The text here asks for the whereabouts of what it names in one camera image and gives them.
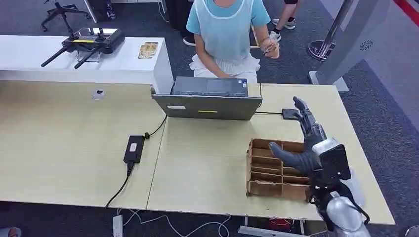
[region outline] beige desk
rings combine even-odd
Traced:
[[[125,179],[129,135],[163,117],[149,85],[0,81],[0,200],[104,206]],[[162,132],[112,206],[145,209]]]
[[[250,95],[258,96],[257,85]],[[394,224],[343,103],[334,86],[264,84],[259,111],[308,103],[328,136],[346,146],[366,197],[371,223]],[[246,196],[246,150],[251,138],[303,141],[297,121],[256,114],[251,121],[169,118],[165,124],[148,210],[320,220],[313,205]]]

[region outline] light blue shirt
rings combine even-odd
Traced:
[[[230,7],[221,7],[214,3],[214,0],[204,0],[208,6],[209,11],[218,17],[228,17],[233,15],[242,4],[243,0],[236,0]],[[251,9],[251,24],[255,27],[263,26],[271,21],[266,8],[263,5],[262,0],[254,0],[253,7]],[[188,23],[186,29],[189,32],[200,35],[201,27],[199,24],[198,16],[195,7],[191,8],[189,13]]]
[[[186,29],[201,35],[205,51],[214,58],[240,64],[249,56],[249,31],[270,22],[262,0],[236,0],[220,7],[213,0],[195,0]]]

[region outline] black office chair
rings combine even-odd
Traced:
[[[60,3],[57,2],[57,0],[54,0],[54,4],[55,4],[55,8],[47,11],[48,12],[48,17],[44,21],[42,21],[42,23],[41,23],[41,27],[42,27],[43,31],[48,31],[48,29],[45,27],[45,24],[48,21],[51,21],[52,19],[54,19],[56,16],[58,16],[58,14],[60,14],[63,17],[64,22],[66,23],[68,30],[71,30],[71,31],[72,31],[72,29],[68,25],[67,17],[65,15],[65,13],[67,13],[67,12],[70,12],[70,13],[81,13],[81,14],[84,14],[84,16],[88,20],[91,19],[90,18],[90,15],[89,15],[89,13],[87,11],[80,11],[76,7],[76,5],[74,5],[74,4],[67,5],[67,6],[61,6]]]

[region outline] stanchion base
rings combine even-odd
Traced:
[[[316,40],[308,44],[308,53],[310,54],[311,57],[324,62],[326,61],[326,59],[328,58],[328,56],[330,55],[330,53],[332,52],[332,50],[335,48],[336,45],[332,43],[326,55],[319,56],[320,48],[322,47],[323,42],[324,40]]]
[[[309,71],[308,72],[308,78],[310,79],[310,81],[311,81],[311,83],[313,85],[320,85],[319,84],[319,80],[317,79],[317,76],[316,76],[316,72],[317,71]],[[343,80],[342,77],[340,77],[339,79],[337,79],[337,81],[335,81],[333,83],[333,85],[336,86],[336,88],[339,91],[339,93],[347,93],[347,92],[349,92],[349,88],[346,85],[346,83],[345,83],[345,81]]]

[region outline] red object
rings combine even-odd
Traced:
[[[414,9],[406,0],[394,0],[394,2],[419,26],[419,12]]]
[[[274,231],[289,232],[291,224],[285,219],[271,219],[269,220],[268,228]]]

